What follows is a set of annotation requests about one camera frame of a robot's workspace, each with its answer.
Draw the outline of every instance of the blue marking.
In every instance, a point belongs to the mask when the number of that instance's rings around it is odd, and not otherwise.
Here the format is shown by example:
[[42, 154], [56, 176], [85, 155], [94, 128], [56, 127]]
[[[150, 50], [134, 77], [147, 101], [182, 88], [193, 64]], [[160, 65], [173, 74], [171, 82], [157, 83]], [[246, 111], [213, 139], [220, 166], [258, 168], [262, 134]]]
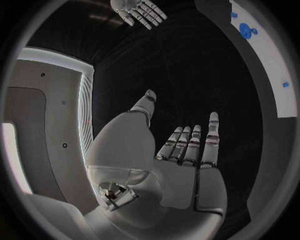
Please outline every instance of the blue marking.
[[244, 38], [244, 39], [250, 39], [251, 38], [251, 29], [248, 26], [248, 24], [246, 23], [241, 23], [239, 25], [239, 32], [240, 35]]
[[231, 12], [231, 13], [230, 13], [230, 17], [232, 17], [232, 18], [237, 18], [237, 17], [238, 17], [238, 14], [235, 13], [235, 12]]
[[258, 32], [258, 30], [256, 29], [256, 28], [252, 28], [251, 29], [251, 32], [253, 33], [253, 34], [255, 34], [255, 35], [257, 35], [259, 32]]
[[288, 82], [284, 82], [284, 83], [282, 84], [282, 86], [283, 86], [284, 88], [287, 88], [289, 85], [290, 85], [290, 84], [289, 84]]

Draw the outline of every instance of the robotic arm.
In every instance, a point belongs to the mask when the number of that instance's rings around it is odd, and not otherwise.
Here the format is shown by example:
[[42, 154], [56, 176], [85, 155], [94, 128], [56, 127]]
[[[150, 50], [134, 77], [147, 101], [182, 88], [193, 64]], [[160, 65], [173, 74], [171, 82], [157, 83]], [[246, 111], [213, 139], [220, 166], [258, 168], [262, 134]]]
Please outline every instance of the robotic arm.
[[150, 23], [158, 26], [167, 19], [167, 15], [150, 0], [111, 0], [110, 5], [130, 26], [135, 24], [133, 19], [135, 18], [148, 30], [151, 30]]

